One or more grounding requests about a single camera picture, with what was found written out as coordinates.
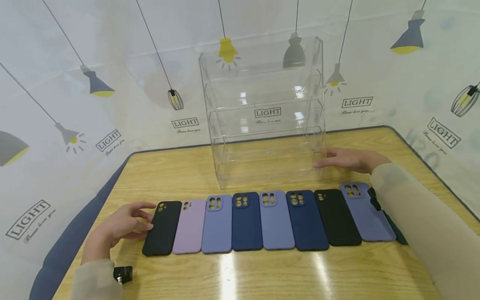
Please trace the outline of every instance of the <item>printed backdrop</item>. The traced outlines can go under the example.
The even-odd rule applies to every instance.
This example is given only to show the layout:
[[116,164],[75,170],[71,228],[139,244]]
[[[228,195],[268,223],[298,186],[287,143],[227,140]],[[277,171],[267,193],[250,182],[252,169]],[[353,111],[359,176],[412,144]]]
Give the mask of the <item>printed backdrop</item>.
[[[128,155],[210,143],[202,49],[225,37],[233,46],[288,40],[297,16],[299,36],[324,42],[327,130],[393,127],[480,216],[480,2],[300,0],[298,8],[295,0],[1,1],[2,293],[29,297],[18,286],[32,286],[65,227]],[[194,118],[191,132],[175,122]]]

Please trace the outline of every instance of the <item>purple phone case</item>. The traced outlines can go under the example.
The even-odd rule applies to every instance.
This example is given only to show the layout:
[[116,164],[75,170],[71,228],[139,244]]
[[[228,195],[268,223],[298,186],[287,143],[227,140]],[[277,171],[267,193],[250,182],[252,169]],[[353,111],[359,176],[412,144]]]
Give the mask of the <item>purple phone case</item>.
[[232,250],[231,195],[214,195],[207,198],[203,230],[203,253],[228,253]]
[[191,200],[182,203],[173,253],[198,253],[202,247],[202,233],[205,220],[205,200]]
[[[350,186],[353,194],[348,194],[345,186]],[[353,220],[357,225],[360,236],[364,241],[393,241],[396,234],[383,211],[377,211],[370,203],[368,195],[369,185],[364,182],[350,182],[340,185],[340,189],[347,201]]]
[[264,248],[267,250],[293,249],[295,239],[285,193],[269,191],[261,192],[259,195]]

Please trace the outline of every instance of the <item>wooden table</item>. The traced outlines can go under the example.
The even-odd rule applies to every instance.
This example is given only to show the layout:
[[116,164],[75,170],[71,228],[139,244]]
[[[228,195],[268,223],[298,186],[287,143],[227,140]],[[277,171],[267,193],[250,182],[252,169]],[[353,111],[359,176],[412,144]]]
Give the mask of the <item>wooden table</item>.
[[[287,143],[289,138],[278,139]],[[480,224],[387,128],[329,133],[328,146],[373,149],[390,157],[453,209],[476,233]],[[249,191],[330,189],[342,182],[365,181],[367,175],[325,168],[322,182],[249,186]],[[100,212],[94,227],[119,206],[159,200],[191,200],[221,190],[211,148],[197,147],[133,155]],[[116,265],[131,265],[134,280],[124,286],[124,299],[438,299],[424,267],[408,246],[397,242],[330,247],[324,252],[254,251],[144,257],[142,241],[124,240],[111,251]],[[54,299],[68,299],[83,246]]]

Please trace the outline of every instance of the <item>silicone phone case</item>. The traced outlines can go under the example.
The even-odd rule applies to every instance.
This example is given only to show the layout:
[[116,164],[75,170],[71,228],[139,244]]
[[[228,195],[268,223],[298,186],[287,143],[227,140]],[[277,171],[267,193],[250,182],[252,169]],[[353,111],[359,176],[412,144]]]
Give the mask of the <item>silicone phone case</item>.
[[232,196],[207,198],[203,230],[203,253],[228,253],[232,250]]
[[233,250],[260,250],[263,247],[263,238],[258,194],[255,192],[234,194],[232,205]]
[[344,183],[340,185],[340,189],[364,241],[392,241],[396,239],[395,232],[383,211],[377,211],[371,204],[367,183]]
[[[373,188],[368,189],[368,195],[370,195],[370,203],[375,207],[377,211],[381,210],[382,207],[380,206],[380,203],[377,201],[377,194],[375,193],[375,190]],[[395,232],[396,235],[396,240],[402,244],[402,245],[408,245],[407,240],[403,236],[403,233],[398,229],[398,227],[395,225],[393,220],[390,218],[390,216],[384,211],[385,217],[387,217],[388,223],[390,223],[390,226],[392,226],[393,231]]]
[[327,250],[330,245],[313,192],[287,192],[287,203],[297,249]]
[[152,230],[147,233],[142,253],[145,256],[169,255],[172,252],[181,210],[180,201],[162,201],[155,210]]
[[340,190],[317,190],[314,194],[330,245],[360,245],[360,233],[342,192]]
[[264,248],[293,249],[295,239],[285,192],[269,191],[261,192],[259,195]]
[[173,253],[197,253],[202,248],[202,235],[205,220],[205,200],[183,202]]

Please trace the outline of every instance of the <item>sleeve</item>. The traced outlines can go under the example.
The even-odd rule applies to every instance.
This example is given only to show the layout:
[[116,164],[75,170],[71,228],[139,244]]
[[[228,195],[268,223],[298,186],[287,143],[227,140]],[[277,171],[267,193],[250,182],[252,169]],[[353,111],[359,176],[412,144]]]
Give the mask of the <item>sleeve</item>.
[[110,259],[88,262],[80,266],[73,278],[72,300],[121,300],[123,288],[113,278]]
[[371,183],[443,300],[480,295],[480,238],[418,180],[396,164],[378,166]]

